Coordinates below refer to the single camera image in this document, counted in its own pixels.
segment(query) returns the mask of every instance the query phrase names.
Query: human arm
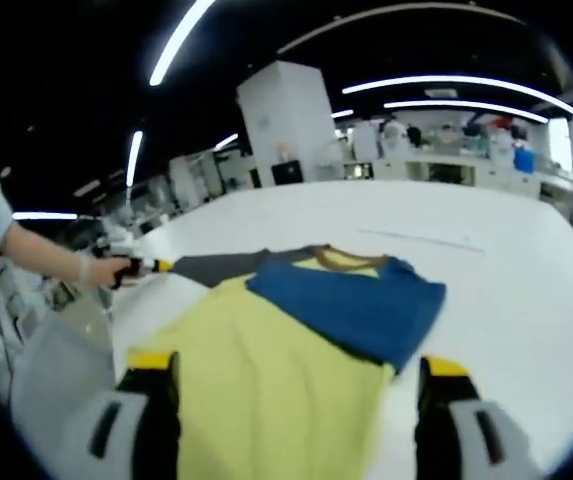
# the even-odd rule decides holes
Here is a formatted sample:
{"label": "human arm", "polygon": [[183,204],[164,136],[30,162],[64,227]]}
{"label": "human arm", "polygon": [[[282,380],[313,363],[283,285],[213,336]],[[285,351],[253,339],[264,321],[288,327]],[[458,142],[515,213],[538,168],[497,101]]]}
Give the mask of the human arm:
{"label": "human arm", "polygon": [[[2,240],[0,253],[18,267],[42,275],[69,281],[80,280],[82,276],[82,254],[56,245],[14,222]],[[88,262],[88,283],[103,287],[115,285],[115,273],[130,266],[128,258],[88,257]]]}

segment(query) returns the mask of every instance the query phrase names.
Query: white wall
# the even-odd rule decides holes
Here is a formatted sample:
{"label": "white wall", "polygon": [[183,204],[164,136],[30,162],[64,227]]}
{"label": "white wall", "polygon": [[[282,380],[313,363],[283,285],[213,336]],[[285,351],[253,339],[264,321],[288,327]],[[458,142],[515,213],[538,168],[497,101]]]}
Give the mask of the white wall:
{"label": "white wall", "polygon": [[288,115],[279,63],[256,73],[237,88],[246,132],[264,187],[275,185],[271,166],[279,161],[277,145],[295,144],[295,127]]}
{"label": "white wall", "polygon": [[172,159],[168,164],[168,170],[180,205],[182,207],[188,206],[189,208],[198,206],[201,203],[199,191],[195,184],[195,179],[190,173],[186,158],[177,157]]}
{"label": "white wall", "polygon": [[158,175],[148,180],[148,190],[158,207],[172,201],[168,182],[162,175]]}
{"label": "white wall", "polygon": [[206,181],[206,189],[212,197],[219,197],[222,192],[222,183],[219,180],[217,173],[217,166],[215,165],[215,157],[212,153],[206,153],[201,159],[202,171],[204,172],[204,180]]}
{"label": "white wall", "polygon": [[473,112],[458,110],[393,110],[391,114],[405,125],[413,125],[420,130],[430,130],[444,124],[461,126],[473,118]]}
{"label": "white wall", "polygon": [[278,145],[300,161],[306,181],[315,180],[319,155],[327,155],[325,147],[335,141],[321,72],[275,62],[242,83],[237,92],[262,185],[275,183],[270,167],[280,162]]}
{"label": "white wall", "polygon": [[533,152],[551,158],[548,126],[526,122],[526,131],[528,132],[528,143]]}
{"label": "white wall", "polygon": [[204,178],[201,162],[193,160],[188,162],[188,166],[191,178],[195,185],[195,190],[197,191],[199,204],[201,204],[208,197],[208,187],[206,186],[206,179]]}
{"label": "white wall", "polygon": [[300,160],[304,180],[315,181],[320,157],[324,162],[342,158],[324,77],[317,68],[305,65],[280,62],[279,67],[297,137],[293,153]]}
{"label": "white wall", "polygon": [[250,171],[255,168],[254,158],[242,157],[239,150],[233,150],[228,154],[228,158],[219,163],[219,170],[224,182],[235,179],[238,189],[252,188]]}

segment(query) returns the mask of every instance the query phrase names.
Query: folded shirt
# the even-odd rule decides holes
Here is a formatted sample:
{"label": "folded shirt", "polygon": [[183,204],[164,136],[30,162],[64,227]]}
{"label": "folded shirt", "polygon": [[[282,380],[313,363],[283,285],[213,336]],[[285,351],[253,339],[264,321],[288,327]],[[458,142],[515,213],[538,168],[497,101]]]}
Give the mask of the folded shirt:
{"label": "folded shirt", "polygon": [[376,271],[378,278],[270,261],[246,286],[338,346],[399,372],[433,325],[446,286],[395,258]]}
{"label": "folded shirt", "polygon": [[178,478],[364,478],[393,369],[337,348],[247,279],[223,281],[140,344],[179,352]]}

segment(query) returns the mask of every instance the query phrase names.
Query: white cabinet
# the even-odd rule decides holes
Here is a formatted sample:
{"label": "white cabinet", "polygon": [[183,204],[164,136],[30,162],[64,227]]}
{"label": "white cabinet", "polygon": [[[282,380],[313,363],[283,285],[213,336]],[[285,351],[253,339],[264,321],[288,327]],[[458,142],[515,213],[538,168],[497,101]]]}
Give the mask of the white cabinet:
{"label": "white cabinet", "polygon": [[514,171],[510,178],[510,191],[515,195],[539,199],[541,181],[530,173]]}
{"label": "white cabinet", "polygon": [[510,171],[494,165],[475,167],[475,186],[505,192],[510,188]]}
{"label": "white cabinet", "polygon": [[370,122],[359,122],[353,127],[353,149],[358,162],[372,162],[379,158],[377,133]]}
{"label": "white cabinet", "polygon": [[375,160],[373,162],[375,180],[406,180],[406,162],[399,160]]}
{"label": "white cabinet", "polygon": [[182,208],[199,206],[201,200],[198,186],[190,171],[186,157],[177,157],[171,160],[168,164],[168,173],[173,181],[175,196]]}

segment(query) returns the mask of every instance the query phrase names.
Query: blue container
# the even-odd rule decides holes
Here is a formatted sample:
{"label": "blue container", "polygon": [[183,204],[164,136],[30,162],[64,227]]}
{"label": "blue container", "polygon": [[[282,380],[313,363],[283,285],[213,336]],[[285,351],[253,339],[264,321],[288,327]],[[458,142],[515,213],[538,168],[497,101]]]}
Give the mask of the blue container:
{"label": "blue container", "polygon": [[516,148],[513,163],[516,170],[533,173],[535,171],[535,153],[524,148]]}

